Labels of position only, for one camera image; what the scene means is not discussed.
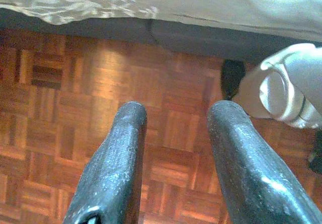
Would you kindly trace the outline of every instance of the wood tile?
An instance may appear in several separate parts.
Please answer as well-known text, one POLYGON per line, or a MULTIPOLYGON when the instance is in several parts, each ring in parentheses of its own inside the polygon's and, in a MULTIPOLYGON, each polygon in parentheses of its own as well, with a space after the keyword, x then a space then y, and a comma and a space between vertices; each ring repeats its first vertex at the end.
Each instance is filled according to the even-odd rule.
MULTIPOLYGON (((3 30, 0 223, 62 223, 117 109, 145 105, 140 224, 231 224, 206 126, 223 59, 118 40, 3 30)), ((322 209, 314 130, 252 119, 322 209)))

